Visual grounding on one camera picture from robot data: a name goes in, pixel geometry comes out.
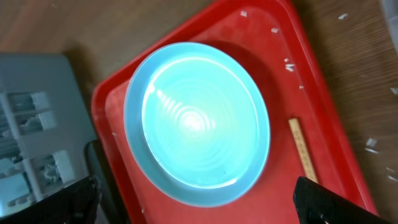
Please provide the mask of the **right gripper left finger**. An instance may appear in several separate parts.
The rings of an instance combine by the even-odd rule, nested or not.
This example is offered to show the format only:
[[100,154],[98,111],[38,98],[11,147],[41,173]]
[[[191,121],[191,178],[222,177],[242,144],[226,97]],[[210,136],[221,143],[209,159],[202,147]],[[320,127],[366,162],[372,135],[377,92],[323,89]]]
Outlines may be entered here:
[[2,218],[1,224],[94,224],[101,197],[100,181],[92,175]]

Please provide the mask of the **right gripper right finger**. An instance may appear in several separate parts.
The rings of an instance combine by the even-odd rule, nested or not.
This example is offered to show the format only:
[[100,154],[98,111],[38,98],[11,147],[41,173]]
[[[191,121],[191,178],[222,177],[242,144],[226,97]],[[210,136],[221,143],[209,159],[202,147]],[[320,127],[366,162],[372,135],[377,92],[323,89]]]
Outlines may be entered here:
[[293,201],[300,224],[390,224],[306,177],[298,178]]

